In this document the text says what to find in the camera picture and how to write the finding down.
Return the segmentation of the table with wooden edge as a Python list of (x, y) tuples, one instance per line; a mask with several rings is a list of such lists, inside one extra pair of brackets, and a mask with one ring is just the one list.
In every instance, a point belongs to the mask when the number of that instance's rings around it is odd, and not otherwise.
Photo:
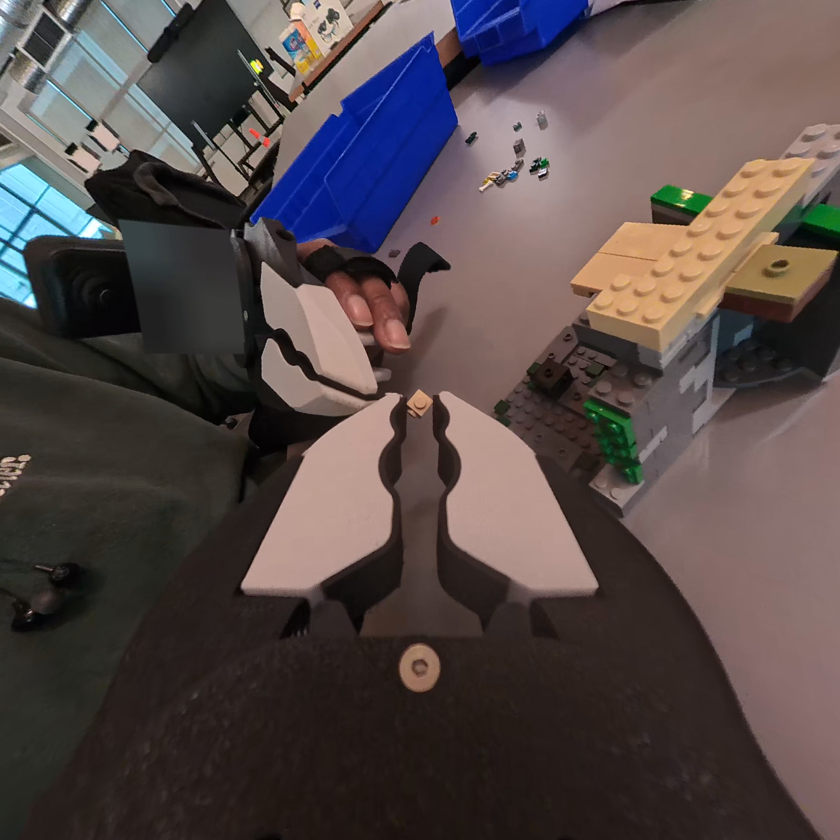
[(449, 1), (383, 2), (381, 14), (332, 63), (321, 64), (290, 91), (290, 100), (324, 92), (338, 100), (349, 95), (427, 35), (433, 37), (442, 67), (463, 53)]

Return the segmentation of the person's left hand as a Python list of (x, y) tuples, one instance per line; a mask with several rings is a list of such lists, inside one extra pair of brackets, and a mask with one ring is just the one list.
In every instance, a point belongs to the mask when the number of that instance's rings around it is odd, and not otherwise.
[(411, 349), (411, 303), (405, 288), (375, 259), (344, 252), (327, 239), (297, 245), (302, 265), (322, 279), (358, 331), (369, 331), (383, 352)]

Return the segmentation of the toy brick building model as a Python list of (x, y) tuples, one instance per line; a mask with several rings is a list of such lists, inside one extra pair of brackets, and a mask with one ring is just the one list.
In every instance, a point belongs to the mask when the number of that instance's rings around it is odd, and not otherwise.
[(667, 185), (571, 280), (585, 308), (492, 412), (619, 518), (738, 390), (838, 375), (839, 126), (715, 196)]

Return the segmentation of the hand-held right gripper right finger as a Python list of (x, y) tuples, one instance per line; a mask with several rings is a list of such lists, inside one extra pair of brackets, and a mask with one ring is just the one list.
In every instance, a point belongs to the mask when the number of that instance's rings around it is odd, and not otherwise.
[(434, 400), (438, 576), (453, 597), (566, 597), (598, 581), (534, 452), (452, 392)]

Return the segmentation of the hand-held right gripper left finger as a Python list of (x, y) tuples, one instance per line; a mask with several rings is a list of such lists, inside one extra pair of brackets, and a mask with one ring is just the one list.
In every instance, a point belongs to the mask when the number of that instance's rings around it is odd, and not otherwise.
[(241, 592), (320, 597), (338, 574), (384, 548), (395, 502), (380, 466), (402, 407), (401, 395), (386, 393), (303, 453)]

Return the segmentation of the person's dark green sweatshirt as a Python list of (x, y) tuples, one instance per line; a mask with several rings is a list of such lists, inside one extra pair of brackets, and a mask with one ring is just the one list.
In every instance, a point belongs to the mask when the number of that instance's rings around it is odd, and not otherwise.
[(50, 625), (2, 597), (2, 838), (34, 805), (72, 811), (62, 771), (97, 736), (133, 740), (207, 674), (276, 637), (296, 602), (238, 581), (301, 458), (261, 458), (223, 421), (256, 406), (230, 357), (75, 341), (2, 300), (2, 559), (87, 570)]

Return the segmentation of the black earphones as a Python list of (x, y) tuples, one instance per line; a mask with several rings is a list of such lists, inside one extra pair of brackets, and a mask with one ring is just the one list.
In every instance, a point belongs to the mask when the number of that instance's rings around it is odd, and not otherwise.
[(61, 614), (67, 598), (73, 596), (87, 577), (87, 570), (75, 562), (27, 563), (2, 559), (16, 571), (32, 571), (45, 576), (46, 583), (32, 595), (21, 595), (1, 586), (1, 594), (12, 610), (10, 628), (26, 633), (50, 625)]

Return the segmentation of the black monitor screen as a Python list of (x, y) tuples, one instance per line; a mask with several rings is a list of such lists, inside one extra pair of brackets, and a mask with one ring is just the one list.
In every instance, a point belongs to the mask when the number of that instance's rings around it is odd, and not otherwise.
[(143, 94), (200, 149), (255, 94), (256, 68), (273, 68), (225, 1), (203, 1), (165, 55), (138, 81)]

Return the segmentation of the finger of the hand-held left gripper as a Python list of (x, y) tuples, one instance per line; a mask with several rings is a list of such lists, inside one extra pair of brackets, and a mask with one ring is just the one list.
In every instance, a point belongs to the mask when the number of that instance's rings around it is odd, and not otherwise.
[(309, 282), (294, 287), (265, 262), (259, 290), (267, 325), (288, 336), (315, 374), (355, 394), (376, 395), (378, 383), (365, 347), (330, 289)]
[(260, 379), (290, 409), (348, 417), (379, 399), (379, 386), (361, 341), (317, 339), (299, 349), (288, 336), (271, 336), (259, 357)]

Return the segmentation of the window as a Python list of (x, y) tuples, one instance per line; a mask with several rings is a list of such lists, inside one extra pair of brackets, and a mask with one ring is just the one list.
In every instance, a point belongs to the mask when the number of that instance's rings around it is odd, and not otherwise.
[(1, 173), (1, 296), (35, 308), (24, 250), (40, 236), (111, 238), (114, 229), (64, 196), (23, 163)]

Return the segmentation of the large blue plastic bin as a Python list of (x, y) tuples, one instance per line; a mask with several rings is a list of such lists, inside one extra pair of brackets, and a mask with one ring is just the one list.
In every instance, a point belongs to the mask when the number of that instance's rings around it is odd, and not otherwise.
[(434, 35), (341, 101), (249, 221), (373, 254), (458, 126)]

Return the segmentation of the blue and white carton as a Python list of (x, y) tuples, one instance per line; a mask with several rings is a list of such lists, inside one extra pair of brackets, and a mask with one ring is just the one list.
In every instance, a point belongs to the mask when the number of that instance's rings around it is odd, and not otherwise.
[(319, 44), (306, 24), (292, 19), (280, 35), (280, 43), (291, 58), (296, 71), (306, 76), (323, 58)]

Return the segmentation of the blue plastic storage bin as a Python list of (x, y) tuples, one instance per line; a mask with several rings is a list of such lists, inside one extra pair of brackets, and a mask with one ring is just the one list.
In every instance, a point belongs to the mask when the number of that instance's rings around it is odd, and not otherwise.
[(497, 65), (547, 48), (587, 16), (587, 1), (452, 1), (468, 58)]

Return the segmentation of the black video bar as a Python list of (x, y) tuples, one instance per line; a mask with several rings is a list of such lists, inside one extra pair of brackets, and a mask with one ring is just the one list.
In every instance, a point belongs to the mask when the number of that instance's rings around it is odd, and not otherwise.
[(146, 55), (151, 64), (161, 60), (165, 53), (179, 39), (183, 29), (188, 26), (195, 14), (195, 8), (189, 3), (184, 3), (178, 10), (172, 21), (164, 27), (161, 35), (155, 40)]

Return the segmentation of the white printed box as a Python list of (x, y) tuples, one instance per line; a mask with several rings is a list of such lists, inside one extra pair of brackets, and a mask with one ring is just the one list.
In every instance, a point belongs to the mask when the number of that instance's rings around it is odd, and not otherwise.
[(332, 48), (353, 29), (342, 1), (300, 1), (302, 19), (312, 36)]

